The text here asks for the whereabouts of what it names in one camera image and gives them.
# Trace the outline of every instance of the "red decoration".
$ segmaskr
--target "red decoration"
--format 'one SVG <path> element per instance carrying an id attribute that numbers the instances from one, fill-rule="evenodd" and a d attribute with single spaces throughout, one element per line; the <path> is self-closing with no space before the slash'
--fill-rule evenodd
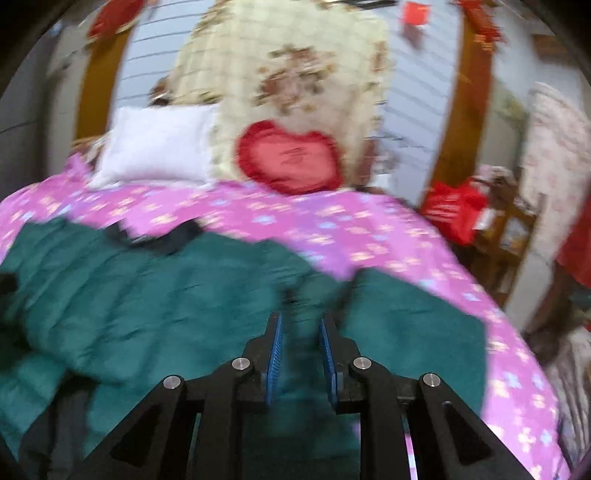
<path id="1" fill-rule="evenodd" d="M 337 146 L 320 132 L 294 135 L 265 120 L 246 130 L 236 150 L 246 176 L 280 193 L 336 190 L 343 183 Z"/>
<path id="2" fill-rule="evenodd" d="M 481 38 L 476 41 L 485 43 L 485 48 L 491 48 L 497 41 L 503 41 L 503 35 L 499 28 L 492 22 L 490 16 L 482 8 L 480 0 L 458 0 L 457 2 L 468 17 L 468 20 Z"/>
<path id="3" fill-rule="evenodd" d="M 408 1 L 404 4 L 402 21 L 409 25 L 424 25 L 427 23 L 431 7 Z"/>
<path id="4" fill-rule="evenodd" d="M 109 0 L 96 16 L 86 38 L 91 43 L 127 30 L 135 24 L 146 2 L 147 0 Z"/>

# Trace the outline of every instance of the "red cloth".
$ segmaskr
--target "red cloth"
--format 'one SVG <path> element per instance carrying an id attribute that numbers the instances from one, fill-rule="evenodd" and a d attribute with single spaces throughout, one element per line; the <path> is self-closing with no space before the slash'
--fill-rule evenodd
<path id="1" fill-rule="evenodd" d="M 591 288 L 591 192 L 573 224 L 556 261 L 586 288 Z"/>
<path id="2" fill-rule="evenodd" d="M 248 127 L 236 150 L 246 176 L 280 193 L 336 190 L 343 183 L 337 146 L 320 132 L 295 135 L 265 120 Z"/>

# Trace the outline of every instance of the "curtain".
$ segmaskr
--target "curtain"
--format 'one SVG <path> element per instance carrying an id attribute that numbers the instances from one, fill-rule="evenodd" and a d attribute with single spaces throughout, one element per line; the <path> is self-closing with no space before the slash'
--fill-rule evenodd
<path id="1" fill-rule="evenodd" d="M 536 83 L 522 157 L 521 195 L 547 195 L 531 247 L 551 261 L 585 199 L 591 166 L 591 122 L 562 93 Z"/>

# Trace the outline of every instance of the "bed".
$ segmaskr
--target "bed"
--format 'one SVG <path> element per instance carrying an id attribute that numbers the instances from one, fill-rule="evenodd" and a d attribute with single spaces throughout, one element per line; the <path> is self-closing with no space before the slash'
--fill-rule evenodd
<path id="1" fill-rule="evenodd" d="M 87 187 L 89 176 L 75 154 L 62 173 L 6 198 L 0 204 L 0 260 L 28 221 L 65 216 L 93 228 L 121 222 L 133 235 L 161 235 L 199 218 L 223 235 L 276 239 L 340 279 L 359 267 L 378 267 L 484 322 L 488 372 L 483 419 L 534 478 L 567 478 L 556 442 L 557 400 L 546 377 L 437 231 L 402 203 L 350 190 L 288 197 L 253 182 L 222 182 L 210 190 L 131 183 L 96 191 Z"/>

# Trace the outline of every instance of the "floral pillow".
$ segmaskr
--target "floral pillow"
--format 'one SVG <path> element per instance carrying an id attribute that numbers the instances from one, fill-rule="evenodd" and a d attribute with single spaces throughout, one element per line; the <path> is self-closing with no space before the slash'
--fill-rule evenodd
<path id="1" fill-rule="evenodd" d="M 352 184 L 387 88 L 387 31 L 374 14 L 322 0 L 218 1 L 179 52 L 172 102 L 220 102 L 219 179 L 244 179 L 236 143 L 250 125 L 273 120 L 293 134 L 332 137 Z"/>

